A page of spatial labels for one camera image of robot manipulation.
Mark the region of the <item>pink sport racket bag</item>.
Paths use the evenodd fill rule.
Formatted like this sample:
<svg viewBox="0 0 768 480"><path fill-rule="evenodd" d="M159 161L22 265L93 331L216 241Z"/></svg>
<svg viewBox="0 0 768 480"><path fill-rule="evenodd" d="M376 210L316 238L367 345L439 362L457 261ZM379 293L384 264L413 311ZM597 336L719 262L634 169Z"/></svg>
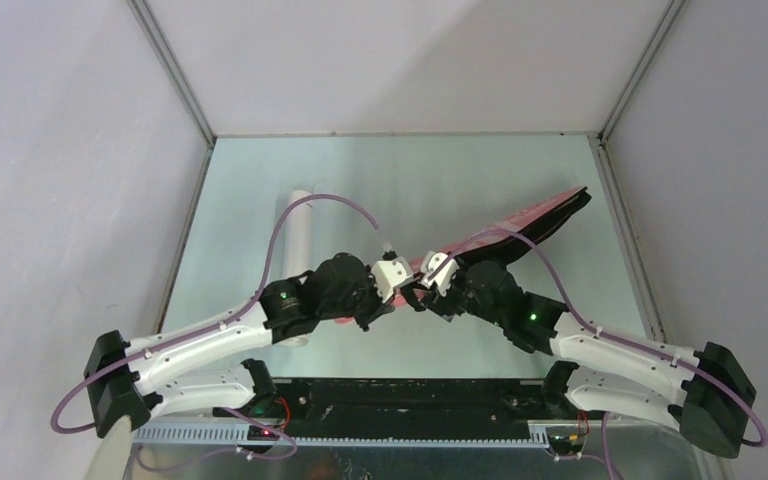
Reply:
<svg viewBox="0 0 768 480"><path fill-rule="evenodd" d="M481 230L481 233L495 229L516 231L535 244L540 244L556 233L591 199L592 196L586 186L572 188L518 210ZM458 255L467 264L486 259L496 259L509 265L521 259L529 251L529 246L510 235L494 233L470 241L458 252Z"/></svg>

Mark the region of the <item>white shuttlecock tube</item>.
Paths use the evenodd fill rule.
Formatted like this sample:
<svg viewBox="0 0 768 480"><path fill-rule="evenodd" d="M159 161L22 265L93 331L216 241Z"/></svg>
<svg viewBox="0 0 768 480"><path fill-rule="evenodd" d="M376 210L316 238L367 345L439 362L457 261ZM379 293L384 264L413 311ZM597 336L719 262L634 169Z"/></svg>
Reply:
<svg viewBox="0 0 768 480"><path fill-rule="evenodd" d="M312 266L313 208L303 203L294 208L284 222L284 277L301 275Z"/></svg>

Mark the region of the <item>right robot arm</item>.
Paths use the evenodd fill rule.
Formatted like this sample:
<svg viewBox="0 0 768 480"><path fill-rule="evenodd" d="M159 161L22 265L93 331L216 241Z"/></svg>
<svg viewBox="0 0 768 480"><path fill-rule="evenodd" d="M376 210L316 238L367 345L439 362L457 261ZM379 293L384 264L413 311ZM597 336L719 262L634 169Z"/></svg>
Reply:
<svg viewBox="0 0 768 480"><path fill-rule="evenodd" d="M466 266L434 253L421 265L419 282L427 291L424 308L447 320L472 315L500 328L517 348L554 358L541 392L553 417L582 410L649 420L726 459L748 442L757 391L722 345L695 350L581 323L567 304L524 291L492 260Z"/></svg>

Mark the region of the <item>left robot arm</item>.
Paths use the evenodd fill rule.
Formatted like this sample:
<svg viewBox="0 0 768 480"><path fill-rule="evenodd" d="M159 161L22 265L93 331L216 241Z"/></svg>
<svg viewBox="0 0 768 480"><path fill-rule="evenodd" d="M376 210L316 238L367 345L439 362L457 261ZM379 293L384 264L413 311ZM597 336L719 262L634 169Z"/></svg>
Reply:
<svg viewBox="0 0 768 480"><path fill-rule="evenodd" d="M410 265L392 252L371 265L341 252L189 328L133 339L106 332L95 340L84 369L91 427L103 438L121 418L139 428L155 417L213 407L264 416L275 406L276 390L263 362L244 361L241 379L228 373L208 379L196 370L307 335L323 321L349 318L367 329L391 312L398 290L412 278Z"/></svg>

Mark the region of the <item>aluminium front frame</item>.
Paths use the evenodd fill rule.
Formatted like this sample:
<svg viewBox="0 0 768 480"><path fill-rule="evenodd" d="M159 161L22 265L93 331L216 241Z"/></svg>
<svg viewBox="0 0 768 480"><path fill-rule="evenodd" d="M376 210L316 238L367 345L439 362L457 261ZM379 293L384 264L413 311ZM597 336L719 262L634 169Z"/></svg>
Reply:
<svg viewBox="0 0 768 480"><path fill-rule="evenodd" d="M273 439L226 413L136 435L129 479L703 479L658 426L556 413L521 379L283 378Z"/></svg>

